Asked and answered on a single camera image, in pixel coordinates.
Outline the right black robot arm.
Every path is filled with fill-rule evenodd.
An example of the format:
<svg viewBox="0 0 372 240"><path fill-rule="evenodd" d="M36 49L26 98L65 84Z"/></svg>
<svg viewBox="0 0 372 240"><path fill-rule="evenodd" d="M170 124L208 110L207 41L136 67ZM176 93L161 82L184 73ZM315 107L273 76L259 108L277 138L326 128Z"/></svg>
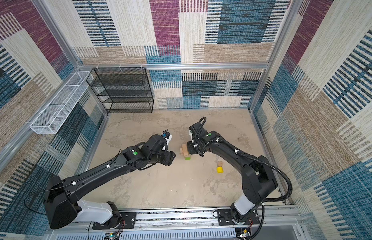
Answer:
<svg viewBox="0 0 372 240"><path fill-rule="evenodd" d="M215 154L241 174L243 194L231 205L231 215L235 223L246 221L249 212L260 206L278 187L268 159L241 151L219 133L205 130L199 122L189 127L189 134L192 140L187 142L187 148L191 155Z"/></svg>

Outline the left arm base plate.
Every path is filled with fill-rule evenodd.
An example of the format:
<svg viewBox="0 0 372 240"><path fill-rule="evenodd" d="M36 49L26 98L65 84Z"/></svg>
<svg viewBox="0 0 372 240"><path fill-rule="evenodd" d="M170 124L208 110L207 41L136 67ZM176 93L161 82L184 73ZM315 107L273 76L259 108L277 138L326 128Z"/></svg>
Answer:
<svg viewBox="0 0 372 240"><path fill-rule="evenodd" d="M133 229L135 227L137 212L120 212L115 217L112 216L106 223L94 223L93 230L112 230L112 229Z"/></svg>

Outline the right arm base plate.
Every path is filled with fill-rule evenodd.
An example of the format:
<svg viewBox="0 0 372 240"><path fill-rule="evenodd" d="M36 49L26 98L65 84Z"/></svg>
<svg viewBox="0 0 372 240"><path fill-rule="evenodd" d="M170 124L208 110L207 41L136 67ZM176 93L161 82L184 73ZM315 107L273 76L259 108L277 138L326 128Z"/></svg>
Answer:
<svg viewBox="0 0 372 240"><path fill-rule="evenodd" d="M257 211L250 210L245 215L241 215L235 208L216 209L213 217L218 219L220 226L229 225L258 225L260 223Z"/></svg>

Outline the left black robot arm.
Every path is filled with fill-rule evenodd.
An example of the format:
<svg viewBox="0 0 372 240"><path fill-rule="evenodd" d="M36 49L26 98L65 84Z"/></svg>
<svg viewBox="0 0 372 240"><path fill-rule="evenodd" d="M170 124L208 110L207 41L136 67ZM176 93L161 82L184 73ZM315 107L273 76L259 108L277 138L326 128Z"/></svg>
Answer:
<svg viewBox="0 0 372 240"><path fill-rule="evenodd" d="M78 175L61 179L53 176L46 187L44 206L50 229L56 230L72 222L93 222L115 229L122 216L114 202L95 203L83 197L105 183L135 170L146 170L159 163L170 166L176 157L168 149L172 135L164 131L152 135L147 142L120 150L107 162Z"/></svg>

